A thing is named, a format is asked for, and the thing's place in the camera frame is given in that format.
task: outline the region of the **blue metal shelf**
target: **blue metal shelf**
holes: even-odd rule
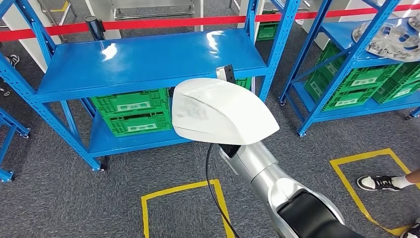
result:
[[[30,130],[29,128],[24,127],[20,122],[18,122],[11,115],[9,115],[3,109],[0,108],[0,128],[3,126],[8,127],[9,131],[2,145],[0,146],[0,165],[3,162],[7,149],[9,148],[9,145],[12,142],[15,132],[17,132],[20,137],[28,138]],[[5,171],[0,169],[0,180],[2,182],[12,181],[13,171]]]
[[[216,78],[232,64],[238,78],[267,66],[244,28],[58,45],[36,97],[41,102],[172,87]]]
[[[420,93],[416,92],[411,96],[397,99],[393,102],[383,105],[378,104],[373,99],[369,99],[364,105],[361,106],[335,109],[327,112],[322,111],[322,108],[334,94],[335,90],[341,84],[343,79],[350,73],[353,68],[401,63],[400,61],[378,57],[365,51],[366,47],[369,45],[373,37],[385,22],[395,25],[407,25],[407,18],[388,20],[389,15],[395,9],[399,3],[399,0],[386,0],[382,6],[377,6],[373,0],[365,0],[365,2],[378,9],[378,13],[373,18],[373,20],[370,21],[366,31],[361,35],[357,43],[354,43],[353,41],[352,32],[356,27],[366,21],[323,23],[322,21],[324,20],[329,7],[331,6],[332,0],[323,0],[319,7],[318,14],[314,19],[305,43],[299,52],[298,59],[287,78],[286,86],[282,94],[278,97],[281,106],[286,104],[287,99],[290,102],[293,110],[296,112],[296,116],[301,120],[302,124],[298,129],[298,134],[300,136],[304,136],[306,134],[306,130],[314,122],[387,112],[420,105]],[[407,29],[411,33],[415,34],[414,30],[410,27],[407,27]],[[302,63],[305,60],[305,57],[308,54],[308,51],[319,32],[324,32],[338,46],[341,52],[319,63],[317,66],[302,73],[301,75],[298,75],[299,69],[301,68]],[[300,82],[300,80],[309,73],[325,66],[327,63],[330,63],[332,60],[335,60],[341,56],[345,56],[346,59],[335,73],[333,79],[321,95],[320,99],[315,103],[311,96],[304,89],[304,82]],[[297,92],[298,98],[300,98],[300,100],[305,105],[306,110],[308,111],[306,116],[303,116],[299,107],[294,102],[294,98],[291,97],[291,90],[295,90]]]
[[[392,25],[405,26],[409,33],[417,34],[417,32],[411,26],[408,25],[408,19],[409,17],[400,18],[400,19],[388,19],[386,23],[389,23]],[[355,42],[353,41],[353,38],[352,38],[352,32],[355,28],[357,28],[364,22],[370,22],[370,21],[346,21],[346,22],[323,23],[321,25],[320,31],[325,33],[339,49],[345,50],[355,45]],[[376,56],[367,51],[364,51],[358,57],[358,60],[356,61],[354,67],[357,68],[357,67],[379,66],[379,65],[387,65],[387,64],[394,64],[394,63],[401,63],[401,62],[393,60],[393,59],[389,59],[386,57]]]
[[[92,125],[89,154],[94,157],[99,157],[190,141],[191,140],[180,137],[173,129],[169,131],[115,137],[101,115],[97,114]]]
[[[56,45],[28,0],[3,0],[0,16],[14,4],[37,37],[48,70],[38,90],[29,85],[0,56],[0,77],[5,80],[93,171],[103,169],[98,156],[188,142],[174,130],[115,137],[87,99],[162,87],[197,77],[216,78],[215,70],[232,64],[235,77],[263,76],[259,97],[265,101],[284,50],[298,1],[287,1],[265,63],[254,45],[255,11],[259,0],[247,8],[245,27],[211,32],[170,34],[103,40],[94,22],[90,30],[99,41]],[[78,133],[67,100],[79,99],[93,119],[87,148]],[[58,102],[67,123],[53,112],[49,102]]]
[[[305,90],[304,84],[304,82],[293,83],[293,88],[296,90],[296,93],[299,95],[299,98],[304,103],[306,110],[310,112],[315,107],[315,102]],[[369,114],[412,108],[417,106],[420,106],[419,91],[410,96],[402,97],[400,99],[396,99],[392,102],[385,104],[379,104],[371,98],[365,104],[360,106],[336,109],[327,112],[319,112],[318,115],[314,118],[314,122],[364,116]]]

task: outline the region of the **green plastic crate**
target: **green plastic crate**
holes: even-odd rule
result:
[[[172,129],[169,109],[165,112],[153,112],[130,116],[104,118],[115,136],[128,136]]]
[[[265,10],[263,14],[275,14],[274,10]],[[257,41],[273,40],[278,27],[278,21],[261,22],[257,33]]]
[[[340,50],[333,43],[328,43],[324,52],[321,54],[318,63],[338,54],[339,52]],[[308,77],[307,83],[312,84],[314,81],[316,81],[316,84],[319,86],[324,85],[324,87],[321,88],[321,90],[324,91],[324,89],[334,78],[334,75],[340,69],[344,60],[345,57],[339,57],[326,66],[312,72]],[[344,78],[336,92],[381,86],[400,68],[401,65],[402,64],[399,63],[385,66],[355,68],[351,70],[350,73]]]
[[[365,104],[372,97],[378,88],[365,88],[353,91],[335,93],[325,104],[323,111],[330,111],[340,108],[349,108]]]
[[[388,79],[372,96],[379,104],[384,104],[392,100],[409,96],[420,88],[420,78],[409,83],[401,82],[392,76]]]
[[[393,74],[393,78],[398,78],[400,83],[410,83],[420,78],[420,63],[404,63]]]
[[[169,94],[167,88],[159,88],[92,97],[91,100],[98,112],[108,118],[164,111],[169,105]]]
[[[375,82],[374,79],[352,81],[353,84],[350,84],[348,82],[341,83],[335,90],[335,92],[341,93],[366,88],[379,88],[383,84],[383,82]],[[324,74],[317,70],[312,74],[312,77],[306,81],[305,89],[312,96],[314,101],[318,101],[318,99],[321,97],[322,93],[325,91],[329,84],[330,79],[325,77]]]
[[[251,89],[252,77],[236,79],[236,84],[248,90]]]
[[[325,106],[323,111],[353,107],[364,104],[378,90],[379,87],[368,87],[352,91],[335,92]],[[306,91],[317,102],[323,93],[316,82],[305,84]]]

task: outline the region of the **white crate label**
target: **white crate label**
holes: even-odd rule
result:
[[[321,96],[322,91],[318,88],[318,85],[317,85],[315,82],[312,82],[312,83],[311,83],[311,87],[315,90],[315,93],[316,93],[318,96]]]
[[[157,128],[156,124],[153,123],[153,124],[147,124],[147,125],[128,126],[127,130],[128,132],[133,132],[133,131],[150,130],[150,129],[156,129],[156,128]]]
[[[376,83],[377,79],[378,77],[355,80],[351,86],[359,86],[359,85],[365,85],[365,84],[370,84],[370,83]]]
[[[134,110],[134,109],[143,109],[143,108],[149,108],[150,103],[149,102],[142,102],[142,103],[132,103],[132,104],[121,104],[117,105],[117,111],[128,111],[128,110]]]
[[[406,95],[406,94],[407,94],[407,93],[409,93],[410,91],[411,91],[411,88],[404,89],[404,90],[402,90],[402,91],[398,92],[397,94],[395,94],[395,96],[394,96],[394,97],[392,97],[392,98],[396,98],[396,97],[399,97],[399,96]]]
[[[350,100],[345,100],[345,101],[339,101],[339,102],[337,102],[336,104],[335,104],[335,106],[336,107],[339,107],[339,106],[344,106],[344,105],[349,105],[349,104],[353,104],[353,103],[356,103],[357,102],[357,98],[355,98],[355,99],[350,99]]]
[[[327,64],[326,67],[333,75],[337,72],[337,69],[331,63]]]

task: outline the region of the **gray carpet floor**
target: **gray carpet floor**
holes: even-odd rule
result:
[[[58,1],[47,1],[61,8]],[[72,1],[82,21],[88,14],[83,0]],[[228,1],[206,1],[205,15],[234,15]],[[123,10],[123,14],[132,14]],[[232,26],[211,26],[207,30]],[[187,32],[192,28],[126,30],[124,37]],[[280,107],[277,96],[305,39],[295,25],[277,70],[266,104],[280,130],[264,140],[281,167],[309,188],[328,196],[342,211],[348,226],[368,238],[391,238],[369,222],[357,208],[329,161],[359,153],[391,148],[403,163],[415,170],[420,165],[420,120],[405,121],[405,111],[317,123],[308,135],[296,134],[298,119],[289,105]],[[89,33],[67,36],[68,41],[91,40]],[[271,41],[257,42],[267,59]],[[19,54],[17,69],[37,87],[41,70],[18,42],[4,43],[2,53]],[[312,47],[304,68],[320,54]],[[59,104],[50,105],[59,115]],[[71,101],[79,131],[89,138],[91,120],[77,101]],[[0,184],[0,237],[4,238],[141,238],[143,216],[140,198],[158,190],[205,180],[208,145],[192,142],[101,158],[108,171],[93,173],[83,160],[25,103],[12,93],[0,97],[0,107],[31,127],[29,139],[13,139],[2,164],[16,172],[15,181]],[[389,156],[370,158],[340,166],[374,219],[393,229],[420,217],[420,191],[412,186],[400,192],[366,192],[354,180],[366,174],[402,175]],[[214,150],[210,178],[219,179],[228,213],[242,238],[277,237],[263,205],[248,184],[235,176]],[[177,192],[148,201],[151,238],[226,237],[222,218],[205,187]]]

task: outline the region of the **black cable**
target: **black cable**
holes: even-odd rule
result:
[[[214,145],[213,143],[210,144],[210,147],[209,147],[209,150],[207,151],[207,156],[206,156],[206,179],[207,179],[207,185],[209,186],[211,196],[213,197],[213,200],[216,203],[217,208],[219,209],[220,213],[222,214],[222,217],[226,221],[226,223],[229,226],[229,228],[233,231],[234,235],[237,238],[240,238],[239,235],[236,233],[235,229],[233,229],[232,224],[230,224],[229,220],[226,218],[226,215],[222,211],[222,208],[219,206],[219,203],[217,202],[217,199],[216,199],[216,197],[215,197],[215,195],[213,193],[213,190],[211,189],[211,186],[210,186],[210,180],[209,180],[209,158],[210,158],[210,153],[211,153],[211,149],[212,149],[213,145]]]

